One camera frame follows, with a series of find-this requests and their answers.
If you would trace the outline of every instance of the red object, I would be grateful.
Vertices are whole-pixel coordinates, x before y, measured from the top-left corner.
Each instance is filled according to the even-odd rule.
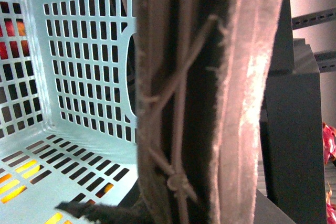
[[[325,194],[325,201],[327,203],[327,224],[336,224],[336,213],[335,204],[332,204],[330,201],[332,190],[330,188],[329,192]]]
[[[0,59],[2,60],[8,59],[6,44],[4,42],[0,42]]]
[[[334,137],[336,135],[336,129],[334,127],[323,125],[323,157],[324,164],[327,164],[329,159],[335,160],[336,158],[336,145]]]
[[[6,26],[8,37],[15,36],[14,26],[13,26],[13,22],[11,19],[5,21],[5,26]]]

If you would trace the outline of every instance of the rectangular slot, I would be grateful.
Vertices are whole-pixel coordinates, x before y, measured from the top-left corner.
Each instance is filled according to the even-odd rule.
[[[12,73],[12,69],[11,69],[11,65],[10,64],[4,64],[3,65],[3,69],[4,69],[4,73],[5,73],[5,77],[7,81],[11,81],[14,79],[13,77],[13,73]]]
[[[52,40],[49,41],[49,46],[50,46],[51,55],[56,56],[55,43]]]
[[[118,68],[113,68],[113,82],[119,83],[119,71]]]
[[[127,0],[120,0],[120,16],[127,17]]]
[[[110,72],[109,72],[109,67],[107,66],[104,66],[103,67],[103,70],[104,70],[104,81],[105,82],[110,82]]]
[[[30,169],[29,171],[25,172],[22,174],[23,178],[30,178],[34,174],[37,174],[40,170],[42,170],[44,167],[43,165],[37,165],[34,168]]]
[[[31,94],[37,94],[37,88],[36,88],[35,80],[30,80],[29,81],[29,86],[30,86],[30,91],[32,92]]]
[[[52,11],[54,15],[58,15],[57,3],[52,4]]]
[[[19,183],[20,183],[20,181],[18,181],[17,179],[12,180],[11,182],[7,183],[6,185],[0,187],[0,194],[3,194],[5,192],[7,192],[8,190],[13,188],[14,186],[18,185]]]
[[[22,97],[27,97],[28,96],[28,90],[25,82],[20,82],[19,83],[20,87],[20,92]]]
[[[104,124],[104,121],[99,121],[99,129],[100,129],[100,132],[105,133],[105,124]]]
[[[31,63],[31,61],[26,61],[26,70],[27,70],[27,75],[28,76],[33,76],[34,75],[34,71],[33,71],[33,65]]]
[[[9,45],[11,47],[11,51],[12,51],[12,56],[13,58],[19,58],[20,57],[20,53],[19,53],[19,49],[17,47],[17,42],[16,41],[10,41]]]
[[[88,83],[88,97],[93,98],[93,88],[92,84]]]
[[[111,190],[113,187],[112,183],[107,183],[105,186],[103,186],[97,193],[96,196],[98,198],[103,197],[109,190]]]
[[[73,146],[71,146],[71,147],[69,147],[69,148],[67,148],[67,152],[72,152],[74,149],[76,149],[78,147],[78,145],[73,145]]]
[[[118,63],[118,47],[112,46],[112,61]]]
[[[87,39],[88,38],[88,32],[87,32],[87,28],[86,28],[86,22],[82,20],[80,22],[80,26],[81,26],[81,30],[82,30],[82,38]]]
[[[36,160],[31,160],[31,161],[29,161],[28,163],[26,163],[26,164],[20,166],[19,168],[16,168],[15,171],[16,171],[17,173],[21,173],[21,172],[23,172],[24,170],[30,168],[31,166],[33,166],[33,165],[35,165],[35,164],[37,164],[37,161],[36,161]]]
[[[1,112],[2,112],[2,116],[3,116],[4,120],[5,120],[5,123],[10,122],[12,120],[12,116],[10,114],[9,107],[7,107],[7,106],[3,107],[1,109]]]
[[[44,224],[56,224],[63,218],[63,215],[61,213],[54,214],[49,220],[44,222]]]
[[[6,175],[0,177],[0,184],[5,182],[6,180],[10,179],[12,175],[10,173],[7,173]]]
[[[64,36],[65,37],[70,37],[69,24],[68,24],[67,20],[63,20],[63,30],[64,30]]]
[[[64,139],[63,138],[58,138],[58,139],[54,140],[53,143],[57,144],[57,143],[61,142],[62,140],[64,140]]]
[[[77,75],[78,75],[78,78],[83,78],[83,72],[82,72],[82,65],[81,65],[81,63],[77,63]]]
[[[86,195],[85,194],[82,194],[82,193],[80,193],[79,195],[77,195],[75,198],[73,198],[72,200],[71,200],[71,202],[80,202],[82,199],[84,199],[86,197]]]
[[[107,50],[107,45],[101,45],[102,60],[109,61],[109,53]]]
[[[56,135],[50,135],[48,137],[46,137],[47,140],[53,139]]]
[[[115,181],[119,181],[123,178],[123,176],[125,176],[130,170],[127,168],[124,168],[123,170],[121,170],[113,179]]]
[[[90,10],[90,16],[96,15],[95,0],[89,0],[89,10]]]
[[[88,173],[84,178],[82,178],[80,181],[78,181],[78,185],[84,185],[87,181],[89,181],[91,178],[94,177],[94,175],[96,175],[93,172]]]
[[[105,100],[109,102],[111,101],[111,90],[108,86],[105,86]]]
[[[79,163],[74,162],[71,165],[69,165],[67,168],[65,168],[64,170],[62,170],[63,174],[67,174],[69,171],[71,171],[72,169],[74,169],[75,167],[77,167],[79,165]]]
[[[110,16],[116,16],[116,0],[110,0]]]
[[[77,22],[75,20],[71,21],[71,26],[72,26],[72,35],[74,38],[78,38],[78,27],[77,27]]]
[[[16,161],[10,163],[8,166],[9,166],[9,167],[14,167],[14,166],[16,166],[16,165],[22,163],[23,161],[25,161],[25,160],[27,160],[27,159],[29,159],[29,156],[26,155],[26,156],[24,156],[24,157],[19,158],[19,159],[16,160]]]
[[[29,115],[32,113],[29,100],[23,102],[23,107],[25,108],[26,115]]]
[[[101,97],[101,88],[100,88],[100,85],[96,85],[96,95],[97,95],[97,99],[98,100],[101,100],[102,97]]]
[[[70,14],[76,15],[76,4],[73,0],[70,1]]]
[[[63,159],[61,162],[59,162],[58,164],[54,165],[54,168],[58,169],[58,168],[64,166],[70,160],[71,160],[71,158],[67,157],[67,158]]]
[[[101,184],[104,181],[103,178],[99,177],[94,182],[92,182],[86,189],[88,191],[93,191],[99,184]]]
[[[63,44],[62,41],[57,42],[58,45],[58,53],[60,57],[64,57],[64,52],[63,52]]]
[[[45,172],[41,173],[40,175],[38,175],[36,178],[33,178],[30,182],[34,185],[37,182],[41,181],[42,179],[44,179],[45,177],[47,177],[49,174],[51,173],[51,171],[46,170]]]
[[[100,38],[104,40],[107,39],[106,22],[103,22],[103,21],[100,22]]]
[[[105,16],[105,0],[99,0],[99,15]]]
[[[126,130],[126,141],[131,141],[132,140],[131,128],[126,126],[125,130]]]
[[[45,15],[50,15],[50,10],[49,10],[49,5],[48,4],[44,5],[44,13],[45,13]]]
[[[93,54],[93,60],[99,60],[97,44],[92,44],[92,54]]]
[[[36,142],[35,144],[32,144],[32,145],[26,147],[26,149],[31,150],[31,149],[35,148],[36,146],[39,146],[42,143],[44,143],[44,141],[40,140],[40,141]]]
[[[122,130],[120,124],[117,124],[117,137],[122,138]]]
[[[69,176],[69,178],[71,180],[74,180],[75,178],[79,177],[83,172],[85,172],[87,170],[87,168],[82,167],[81,169],[79,169],[78,171],[74,172],[72,175]]]
[[[109,129],[109,135],[113,136],[113,124],[107,123],[108,129]]]
[[[111,161],[105,160],[103,163],[101,163],[99,166],[97,166],[97,170],[103,170],[107,165],[109,165]]]
[[[91,38],[97,39],[97,26],[95,21],[90,21]]]
[[[61,37],[61,28],[60,28],[59,20],[55,20],[55,30],[56,30],[56,36]]]
[[[46,150],[46,149],[49,148],[49,147],[50,147],[50,145],[49,145],[49,144],[46,144],[45,146],[43,146],[43,147],[41,147],[41,148],[39,148],[39,149],[33,151],[33,154],[38,154],[38,153],[40,153],[40,152]]]
[[[41,159],[44,159],[44,158],[46,158],[47,156],[50,156],[51,154],[53,154],[53,153],[55,153],[55,152],[57,152],[56,149],[51,149],[51,150],[49,150],[48,152],[42,154],[42,155],[40,156],[40,158],[41,158]]]
[[[80,160],[85,161],[88,158],[90,158],[94,153],[93,152],[89,152],[88,154],[86,154],[84,157],[82,157]]]
[[[94,69],[95,80],[96,81],[100,81],[100,69],[99,69],[99,65],[94,65],[93,69]]]
[[[79,15],[85,15],[85,2],[84,0],[79,0]]]
[[[90,166],[94,165],[95,163],[97,163],[98,161],[100,161],[103,157],[102,156],[97,156],[95,157],[93,160],[91,160],[88,164]]]
[[[65,42],[66,44],[66,48],[67,48],[67,56],[68,58],[72,58],[72,51],[71,51],[71,44],[70,42]]]
[[[83,43],[83,51],[84,51],[84,59],[89,60],[90,59],[89,44]]]
[[[20,186],[19,188],[17,188],[16,190],[14,190],[10,194],[8,194],[7,196],[3,197],[1,199],[1,202],[4,203],[4,204],[9,202],[11,199],[15,198],[16,196],[18,196],[19,194],[24,192],[26,189],[27,189],[26,186]]]
[[[22,68],[21,62],[15,63],[14,66],[15,66],[16,76],[18,78],[23,78],[24,74],[23,74],[23,68]]]
[[[82,148],[82,149],[76,151],[76,152],[74,153],[74,156],[77,157],[77,156],[79,156],[80,154],[82,154],[82,153],[85,152],[85,151],[86,151],[86,149]]]
[[[39,100],[38,97],[33,99],[33,104],[34,104],[35,111],[40,111],[41,110],[40,100]]]
[[[6,48],[6,43],[4,43],[3,41],[0,42],[0,59],[2,60],[7,60],[8,59],[8,52],[7,52],[7,48]]]
[[[117,40],[117,23],[111,22],[110,27],[111,27],[111,40]]]
[[[104,174],[107,176],[110,176],[112,173],[114,173],[118,168],[120,167],[120,165],[118,164],[114,164],[112,165]]]
[[[13,159],[14,157],[17,157],[18,155],[21,155],[22,153],[23,153],[22,151],[18,151],[18,152],[14,153],[14,154],[12,154],[8,157],[3,158],[1,161],[2,162],[7,162],[7,161]]]
[[[47,163],[51,164],[51,163],[55,162],[56,160],[58,160],[59,158],[61,158],[63,156],[64,156],[63,153],[59,153],[56,156],[52,157],[51,159],[47,160]]]
[[[70,144],[70,142],[69,142],[69,141],[66,141],[66,142],[60,144],[59,147],[64,148],[65,146],[67,146],[67,145],[69,145],[69,144]]]
[[[0,87],[0,103],[7,102],[6,93],[4,87]]]

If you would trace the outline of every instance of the plastic crate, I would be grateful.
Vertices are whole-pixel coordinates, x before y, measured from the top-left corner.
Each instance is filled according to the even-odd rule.
[[[138,177],[133,0],[0,2],[0,223],[86,223]]]

